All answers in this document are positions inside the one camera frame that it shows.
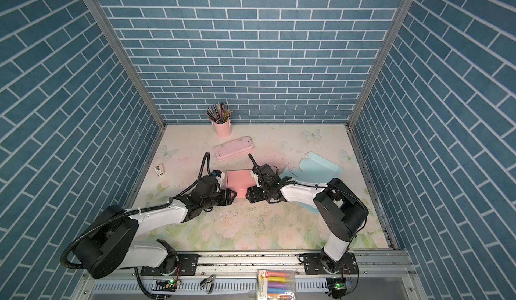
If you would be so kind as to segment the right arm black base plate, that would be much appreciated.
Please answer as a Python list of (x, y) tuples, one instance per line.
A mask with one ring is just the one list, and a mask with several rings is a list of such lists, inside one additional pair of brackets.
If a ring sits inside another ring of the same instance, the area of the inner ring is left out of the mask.
[(323, 251), (320, 253), (309, 252), (298, 256), (299, 262), (304, 267), (307, 275), (322, 274), (357, 274), (359, 269), (355, 254), (346, 252), (340, 260), (332, 260)]

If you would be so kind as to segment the pink paper box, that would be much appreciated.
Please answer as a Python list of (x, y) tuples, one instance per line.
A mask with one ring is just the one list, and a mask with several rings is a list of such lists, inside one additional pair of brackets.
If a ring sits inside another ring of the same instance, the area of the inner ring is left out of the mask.
[(236, 192), (238, 199), (244, 199), (247, 189), (257, 185), (251, 170), (230, 170), (227, 172), (226, 187)]

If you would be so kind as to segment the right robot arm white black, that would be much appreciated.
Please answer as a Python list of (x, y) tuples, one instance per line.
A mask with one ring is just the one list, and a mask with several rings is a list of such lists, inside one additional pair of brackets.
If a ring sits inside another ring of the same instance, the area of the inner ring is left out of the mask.
[(325, 184), (301, 183), (291, 177), (280, 178), (279, 172), (264, 164), (255, 164), (251, 176), (256, 185), (247, 189), (250, 203), (270, 204), (297, 202), (314, 207), (330, 231), (321, 250), (321, 264), (330, 273), (344, 267), (344, 256), (355, 235), (365, 226), (369, 210), (340, 179)]

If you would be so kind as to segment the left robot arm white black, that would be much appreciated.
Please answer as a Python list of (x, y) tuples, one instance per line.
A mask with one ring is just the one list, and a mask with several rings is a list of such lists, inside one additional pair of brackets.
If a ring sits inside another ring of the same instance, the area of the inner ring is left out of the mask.
[(161, 275), (177, 272), (177, 251), (163, 239), (139, 242), (137, 238), (157, 228), (188, 222), (204, 211), (230, 206), (237, 193), (223, 189), (216, 176), (203, 176), (164, 204), (126, 210), (105, 209), (63, 251), (60, 264), (86, 270), (91, 277), (107, 277), (119, 269), (149, 267)]

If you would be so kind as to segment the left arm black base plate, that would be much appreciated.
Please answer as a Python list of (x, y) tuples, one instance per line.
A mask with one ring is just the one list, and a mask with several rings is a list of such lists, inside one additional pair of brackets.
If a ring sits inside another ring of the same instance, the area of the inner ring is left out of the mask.
[(156, 268), (142, 267), (140, 274), (144, 277), (171, 277), (194, 276), (196, 274), (198, 254), (178, 254), (175, 257), (168, 256), (162, 265)]

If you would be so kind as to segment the light blue paper box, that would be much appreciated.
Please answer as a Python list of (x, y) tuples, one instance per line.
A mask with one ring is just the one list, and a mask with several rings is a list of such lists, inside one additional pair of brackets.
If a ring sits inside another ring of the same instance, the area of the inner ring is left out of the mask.
[(298, 168), (285, 168), (279, 175), (280, 178), (291, 177), (296, 181), (312, 184), (326, 184), (333, 178), (339, 178), (344, 169), (332, 163), (320, 155), (309, 152), (307, 158), (303, 158)]

